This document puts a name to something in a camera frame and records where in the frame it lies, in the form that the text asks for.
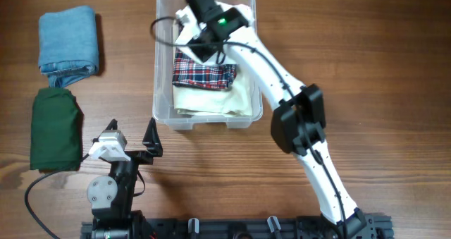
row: clear plastic container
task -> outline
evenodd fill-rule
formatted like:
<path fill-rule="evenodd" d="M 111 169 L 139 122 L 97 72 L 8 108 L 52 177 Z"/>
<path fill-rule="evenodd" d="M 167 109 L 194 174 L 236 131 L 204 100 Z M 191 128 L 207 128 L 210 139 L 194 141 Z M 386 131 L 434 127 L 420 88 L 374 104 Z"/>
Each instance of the clear plastic container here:
<path fill-rule="evenodd" d="M 218 0 L 227 4 L 246 4 L 254 12 L 257 20 L 255 0 Z M 156 0 L 156 17 L 175 16 L 175 12 L 186 6 L 185 0 Z M 161 21 L 156 24 L 155 33 L 158 37 L 173 41 L 171 21 Z M 179 115 L 174 109 L 173 101 L 173 48 L 156 42 L 155 45 L 155 77 L 154 77 L 154 118 L 158 123 L 165 123 L 174 130 L 191 130 L 195 123 L 226 123 L 228 128 L 248 128 L 253 121 L 263 115 L 261 92 L 253 81 L 252 88 L 252 116 L 190 116 Z"/>

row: green towel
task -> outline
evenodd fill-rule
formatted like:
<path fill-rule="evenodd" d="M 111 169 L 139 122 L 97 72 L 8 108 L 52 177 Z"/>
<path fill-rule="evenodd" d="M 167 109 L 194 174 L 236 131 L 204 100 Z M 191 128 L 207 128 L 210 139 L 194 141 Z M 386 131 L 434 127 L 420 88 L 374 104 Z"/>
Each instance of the green towel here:
<path fill-rule="evenodd" d="M 69 90 L 40 89 L 33 103 L 30 169 L 77 169 L 82 156 L 82 113 Z"/>

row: white cloth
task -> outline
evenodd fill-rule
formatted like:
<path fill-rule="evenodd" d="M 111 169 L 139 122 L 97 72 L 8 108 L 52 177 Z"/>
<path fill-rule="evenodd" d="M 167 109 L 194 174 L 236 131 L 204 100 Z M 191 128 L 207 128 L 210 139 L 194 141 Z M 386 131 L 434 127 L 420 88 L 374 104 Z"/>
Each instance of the white cloth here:
<path fill-rule="evenodd" d="M 237 67 L 237 77 L 227 90 L 202 90 L 173 86 L 174 109 L 193 116 L 252 116 L 251 80 Z"/>

